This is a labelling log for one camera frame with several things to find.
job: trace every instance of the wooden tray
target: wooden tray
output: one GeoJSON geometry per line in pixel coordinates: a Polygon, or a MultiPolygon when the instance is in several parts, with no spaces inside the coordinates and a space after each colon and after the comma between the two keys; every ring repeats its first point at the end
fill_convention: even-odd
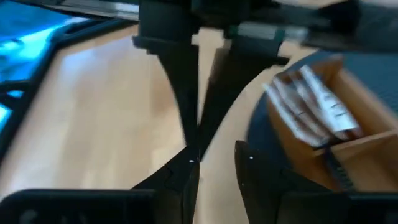
{"type": "MultiPolygon", "coordinates": [[[[394,147],[393,139],[397,137],[396,130],[398,130],[398,119],[395,114],[384,106],[349,71],[343,69],[343,60],[340,55],[335,55],[325,62],[311,66],[311,68],[317,75],[321,76],[325,85],[347,106],[365,133],[365,137],[361,139],[339,144],[332,148],[333,152],[338,152],[336,156],[346,168],[355,187],[364,191],[388,191],[394,189],[398,186],[398,182],[394,180],[395,177],[392,175],[394,172],[390,171],[394,170],[391,168],[391,163],[395,156],[398,162],[398,152],[396,155],[392,155],[394,151],[392,149],[394,147]],[[370,154],[362,153],[377,151],[375,148],[381,146],[388,146],[388,149],[381,150],[380,156],[377,158],[367,157],[365,155],[370,154]],[[383,156],[387,157],[386,154],[391,154],[392,158],[383,159],[383,156]],[[390,164],[388,169],[384,164],[385,162],[390,164]],[[369,172],[368,169],[373,170],[372,175],[362,175],[363,172],[369,172]]],[[[298,79],[302,78],[298,71],[292,72],[292,75],[298,79]]],[[[289,75],[286,73],[280,73],[277,76],[286,84],[291,82],[289,75]]],[[[341,189],[339,189],[335,179],[323,162],[321,156],[323,150],[314,150],[309,145],[296,139],[279,117],[270,99],[267,99],[267,107],[271,123],[278,134],[287,157],[292,161],[294,170],[329,189],[340,191],[341,189]]]]}

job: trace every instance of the tea bag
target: tea bag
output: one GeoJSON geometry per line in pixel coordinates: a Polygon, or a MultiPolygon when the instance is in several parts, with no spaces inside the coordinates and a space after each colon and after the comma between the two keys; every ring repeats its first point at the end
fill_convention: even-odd
{"type": "Polygon", "coordinates": [[[349,132],[360,138],[362,130],[346,106],[316,77],[310,67],[305,65],[300,72],[313,92],[326,127],[341,140],[348,140],[349,132]]]}
{"type": "Polygon", "coordinates": [[[294,116],[298,117],[302,123],[319,136],[323,142],[329,142],[329,140],[333,138],[333,136],[319,124],[319,121],[313,118],[312,112],[297,91],[285,85],[285,83],[280,81],[277,77],[274,78],[273,83],[279,91],[283,102],[291,112],[293,112],[294,116]]]}
{"type": "Polygon", "coordinates": [[[286,108],[278,94],[278,91],[270,85],[264,84],[263,87],[272,104],[275,106],[275,109],[279,113],[279,116],[293,132],[293,135],[312,147],[320,147],[322,145],[322,139],[308,130],[308,128],[300,123],[298,119],[286,108]]]}

